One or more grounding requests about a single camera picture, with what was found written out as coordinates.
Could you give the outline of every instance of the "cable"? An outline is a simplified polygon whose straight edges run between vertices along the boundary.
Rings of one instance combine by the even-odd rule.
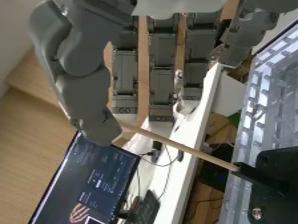
[[[236,147],[229,141],[227,141],[227,144],[233,148]]]
[[[212,201],[220,201],[220,200],[223,200],[223,199],[224,199],[224,197],[217,198],[217,199],[203,200],[203,201],[192,201],[191,203],[197,203],[197,204],[196,204],[196,208],[195,208],[195,213],[193,213],[193,215],[192,215],[185,221],[187,221],[187,222],[191,222],[192,219],[195,218],[196,213],[197,213],[199,204],[200,204],[200,203],[204,203],[204,202],[212,202]]]
[[[142,197],[142,180],[140,180],[140,174],[139,174],[139,167],[138,167],[138,194],[139,194],[139,199]]]
[[[139,154],[139,155],[142,156],[142,159],[143,159],[146,162],[151,163],[152,165],[155,165],[155,166],[158,166],[158,167],[168,167],[168,166],[169,166],[169,172],[168,172],[168,177],[167,177],[165,187],[164,187],[164,191],[163,191],[163,193],[162,193],[162,195],[160,195],[160,197],[159,197],[159,201],[160,201],[162,197],[163,197],[164,194],[165,194],[167,186],[168,186],[168,183],[169,183],[172,164],[176,162],[176,160],[179,159],[179,156],[180,156],[180,155],[177,155],[177,157],[175,158],[175,160],[172,160],[172,158],[171,158],[171,153],[169,153],[169,149],[168,149],[167,146],[165,146],[165,150],[167,150],[167,153],[168,153],[168,156],[169,156],[169,160],[171,160],[171,163],[169,163],[169,164],[165,164],[165,165],[156,164],[156,163],[151,162],[150,160],[144,159],[144,156],[151,155],[151,152],[144,153],[144,154]]]
[[[168,147],[167,147],[167,146],[165,146],[165,150],[167,150],[167,153],[168,153],[168,156],[169,156],[171,166],[169,166],[169,171],[168,171],[168,177],[167,177],[167,182],[165,182],[164,191],[163,191],[163,193],[162,193],[162,196],[159,197],[159,201],[162,200],[162,197],[163,197],[163,196],[164,196],[164,194],[165,194],[165,190],[167,190],[168,183],[169,183],[169,177],[171,177],[172,164],[173,164],[173,161],[172,161],[172,158],[171,158],[169,149],[168,149]]]
[[[176,162],[176,160],[179,159],[179,155],[177,155],[177,157],[175,158],[175,160],[173,160],[169,164],[160,165],[160,164],[156,164],[156,163],[151,162],[150,160],[144,159],[144,156],[148,155],[147,153],[146,153],[146,154],[139,154],[139,155],[142,156],[142,159],[143,159],[146,162],[148,162],[148,163],[151,163],[152,165],[159,166],[159,167],[168,167],[168,166],[171,166],[171,165]]]

